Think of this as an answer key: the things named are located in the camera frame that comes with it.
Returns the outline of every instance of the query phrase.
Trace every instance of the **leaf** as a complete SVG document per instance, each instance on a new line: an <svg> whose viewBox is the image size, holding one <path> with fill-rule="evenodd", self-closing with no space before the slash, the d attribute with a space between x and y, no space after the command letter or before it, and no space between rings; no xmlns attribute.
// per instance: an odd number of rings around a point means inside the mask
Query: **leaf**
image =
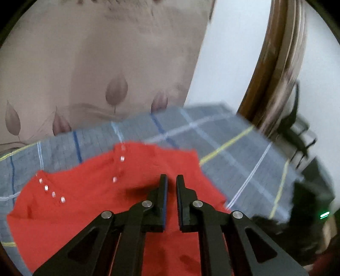
<svg viewBox="0 0 340 276"><path fill-rule="evenodd" d="M107 86L105 98L109 105L116 106L126 98L128 94L128 84L121 73L114 77Z"/></svg>
<svg viewBox="0 0 340 276"><path fill-rule="evenodd" d="M8 132L18 136L21 129L19 115L8 101L6 107L5 122Z"/></svg>
<svg viewBox="0 0 340 276"><path fill-rule="evenodd" d="M168 105L168 96L165 92L159 91L157 92L155 98L151 104L151 113L166 109Z"/></svg>
<svg viewBox="0 0 340 276"><path fill-rule="evenodd" d="M59 133L72 131L72 128L64 116L59 115L57 111L55 111L52 130L54 136L57 136Z"/></svg>

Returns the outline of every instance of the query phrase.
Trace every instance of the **green led light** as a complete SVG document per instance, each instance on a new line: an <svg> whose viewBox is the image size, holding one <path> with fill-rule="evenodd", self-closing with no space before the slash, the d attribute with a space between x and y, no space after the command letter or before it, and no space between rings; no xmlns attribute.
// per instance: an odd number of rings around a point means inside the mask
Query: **green led light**
<svg viewBox="0 0 340 276"><path fill-rule="evenodd" d="M329 212L325 212L324 214L320 215L320 218L323 219L329 215Z"/></svg>

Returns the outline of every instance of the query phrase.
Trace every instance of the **red cloth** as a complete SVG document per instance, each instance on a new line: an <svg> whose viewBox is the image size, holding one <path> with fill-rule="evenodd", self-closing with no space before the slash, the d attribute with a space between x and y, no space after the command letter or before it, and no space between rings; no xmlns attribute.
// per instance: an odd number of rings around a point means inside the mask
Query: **red cloth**
<svg viewBox="0 0 340 276"><path fill-rule="evenodd" d="M74 169L39 171L28 182L7 216L27 267L35 271L102 211L120 213L145 200L162 173L169 178L166 230L146 234L143 275L200 275L198 235L178 226L176 176L183 174L186 187L219 211L225 198L203 175L194 151L141 143L117 144Z"/></svg>

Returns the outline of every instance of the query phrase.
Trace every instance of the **metal screw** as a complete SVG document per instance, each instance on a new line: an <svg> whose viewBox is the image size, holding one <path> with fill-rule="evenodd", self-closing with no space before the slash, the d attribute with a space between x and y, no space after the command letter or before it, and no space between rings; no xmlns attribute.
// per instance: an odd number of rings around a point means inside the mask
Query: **metal screw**
<svg viewBox="0 0 340 276"><path fill-rule="evenodd" d="M195 207L202 207L203 206L203 202L200 201L200 200L195 200L193 203L192 203L193 206Z"/></svg>
<svg viewBox="0 0 340 276"><path fill-rule="evenodd" d="M111 218L111 216L112 216L112 213L110 211L102 212L102 218L103 219L109 219L109 218Z"/></svg>
<svg viewBox="0 0 340 276"><path fill-rule="evenodd" d="M233 212L233 217L236 219L241 219L243 217L243 214L240 211L235 211Z"/></svg>
<svg viewBox="0 0 340 276"><path fill-rule="evenodd" d="M152 202L150 200L144 200L142 202L143 207L149 208L152 206Z"/></svg>

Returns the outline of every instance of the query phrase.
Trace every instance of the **gray tablecloth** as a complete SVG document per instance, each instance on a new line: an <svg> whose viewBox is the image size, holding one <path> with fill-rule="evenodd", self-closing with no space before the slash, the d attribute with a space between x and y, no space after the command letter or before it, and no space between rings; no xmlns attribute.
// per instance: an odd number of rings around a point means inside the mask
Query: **gray tablecloth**
<svg viewBox="0 0 340 276"><path fill-rule="evenodd" d="M0 158L0 240L24 276L31 273L6 222L24 185L37 170L71 169L127 140L195 149L202 171L227 196L231 210L238 209L248 217L272 214L280 222L289 219L292 184L300 176L247 121L222 105L143 113L119 123L51 137Z"/></svg>

